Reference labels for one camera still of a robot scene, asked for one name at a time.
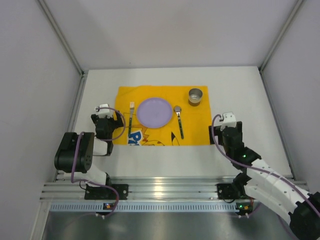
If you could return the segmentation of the spoon with green handle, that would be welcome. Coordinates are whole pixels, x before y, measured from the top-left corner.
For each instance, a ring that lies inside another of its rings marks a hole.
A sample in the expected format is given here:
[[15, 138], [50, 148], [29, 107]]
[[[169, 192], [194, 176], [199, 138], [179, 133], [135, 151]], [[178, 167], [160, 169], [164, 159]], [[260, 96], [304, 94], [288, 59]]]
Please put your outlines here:
[[182, 111], [182, 108], [178, 105], [176, 105], [174, 108], [173, 108], [174, 112], [176, 113], [177, 115], [177, 120], [178, 120], [178, 125], [179, 125], [179, 131], [180, 131], [180, 136], [181, 136], [181, 139], [183, 140], [185, 137], [184, 137], [184, 131], [183, 131], [183, 126], [182, 126], [182, 120], [181, 120], [181, 111]]

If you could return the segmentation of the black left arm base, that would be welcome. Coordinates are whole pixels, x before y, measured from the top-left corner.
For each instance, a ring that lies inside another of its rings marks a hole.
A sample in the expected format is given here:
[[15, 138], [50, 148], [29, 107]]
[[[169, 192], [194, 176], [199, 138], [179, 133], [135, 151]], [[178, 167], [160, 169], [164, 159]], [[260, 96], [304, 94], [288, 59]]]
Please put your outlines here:
[[[112, 184], [111, 187], [116, 190], [119, 195], [119, 200], [127, 200], [129, 194], [128, 184]], [[105, 187], [94, 184], [87, 184], [84, 194], [85, 200], [116, 200], [116, 193]]]

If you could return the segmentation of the metal cup with brown band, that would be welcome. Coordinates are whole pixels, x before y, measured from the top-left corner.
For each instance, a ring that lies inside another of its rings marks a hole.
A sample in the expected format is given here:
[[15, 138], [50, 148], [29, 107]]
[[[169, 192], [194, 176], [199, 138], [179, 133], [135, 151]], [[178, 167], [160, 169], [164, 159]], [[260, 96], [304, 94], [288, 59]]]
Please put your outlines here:
[[201, 103], [203, 92], [199, 88], [192, 88], [188, 92], [188, 103], [191, 106], [198, 106]]

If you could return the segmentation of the fork with green handle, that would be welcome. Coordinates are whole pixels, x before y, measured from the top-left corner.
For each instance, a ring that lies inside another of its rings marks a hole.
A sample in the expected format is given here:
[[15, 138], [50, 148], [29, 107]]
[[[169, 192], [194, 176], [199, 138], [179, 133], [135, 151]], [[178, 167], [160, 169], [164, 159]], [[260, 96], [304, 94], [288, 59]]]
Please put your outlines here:
[[133, 101], [131, 101], [131, 102], [129, 103], [128, 137], [130, 137], [131, 131], [132, 131], [132, 121], [133, 121], [134, 111], [135, 111], [135, 103], [134, 103]]

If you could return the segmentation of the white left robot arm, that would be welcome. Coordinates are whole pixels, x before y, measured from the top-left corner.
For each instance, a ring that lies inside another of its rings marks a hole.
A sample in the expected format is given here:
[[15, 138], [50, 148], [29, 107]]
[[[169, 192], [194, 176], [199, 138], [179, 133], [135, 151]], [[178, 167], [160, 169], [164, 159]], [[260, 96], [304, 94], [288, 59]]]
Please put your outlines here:
[[114, 148], [113, 132], [124, 126], [121, 115], [115, 115], [102, 117], [92, 114], [95, 132], [66, 132], [54, 157], [55, 168], [70, 174], [73, 183], [84, 181], [95, 188], [111, 187], [110, 176], [93, 164], [93, 157], [111, 155]]

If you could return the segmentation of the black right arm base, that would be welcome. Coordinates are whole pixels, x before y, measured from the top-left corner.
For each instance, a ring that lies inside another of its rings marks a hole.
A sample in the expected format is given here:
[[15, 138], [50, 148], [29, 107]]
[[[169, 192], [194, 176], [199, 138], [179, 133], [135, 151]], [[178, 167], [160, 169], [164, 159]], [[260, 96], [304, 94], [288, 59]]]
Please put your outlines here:
[[216, 185], [217, 195], [219, 200], [255, 200], [254, 197], [249, 196], [245, 191], [245, 186], [251, 178], [234, 179], [229, 183], [218, 183]]

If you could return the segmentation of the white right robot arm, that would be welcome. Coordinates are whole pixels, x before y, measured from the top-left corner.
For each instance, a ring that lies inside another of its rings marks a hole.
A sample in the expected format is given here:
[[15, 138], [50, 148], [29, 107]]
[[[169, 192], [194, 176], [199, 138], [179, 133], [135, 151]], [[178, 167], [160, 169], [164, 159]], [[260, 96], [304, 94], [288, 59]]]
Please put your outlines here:
[[273, 170], [243, 142], [242, 122], [210, 125], [210, 141], [241, 173], [232, 186], [238, 197], [258, 200], [276, 213], [299, 240], [320, 238], [320, 194], [310, 193]]

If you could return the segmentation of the purple plastic plate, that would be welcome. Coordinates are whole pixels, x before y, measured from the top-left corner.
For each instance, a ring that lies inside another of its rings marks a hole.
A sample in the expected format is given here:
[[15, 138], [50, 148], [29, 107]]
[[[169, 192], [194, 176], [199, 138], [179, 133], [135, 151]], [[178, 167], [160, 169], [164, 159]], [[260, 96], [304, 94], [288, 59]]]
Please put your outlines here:
[[151, 97], [142, 101], [136, 111], [138, 122], [150, 129], [159, 129], [172, 119], [171, 104], [160, 97]]

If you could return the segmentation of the yellow cartoon placemat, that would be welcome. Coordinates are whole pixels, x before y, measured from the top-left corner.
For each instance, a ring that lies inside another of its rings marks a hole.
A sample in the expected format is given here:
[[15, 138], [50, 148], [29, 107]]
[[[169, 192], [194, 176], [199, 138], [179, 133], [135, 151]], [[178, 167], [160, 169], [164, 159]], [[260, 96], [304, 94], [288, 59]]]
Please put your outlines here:
[[189, 90], [192, 86], [121, 86], [115, 98], [115, 109], [120, 111], [126, 124], [129, 124], [130, 102], [135, 109], [148, 98], [163, 98], [172, 108], [181, 107], [181, 122], [184, 139], [181, 138], [178, 117], [173, 111], [170, 122], [161, 128], [147, 128], [139, 123], [137, 114], [133, 114], [131, 134], [128, 137], [128, 127], [118, 128], [113, 136], [116, 145], [134, 146], [204, 146], [210, 144], [209, 126], [212, 124], [211, 107], [208, 87], [198, 86], [203, 93], [198, 106], [189, 104]]

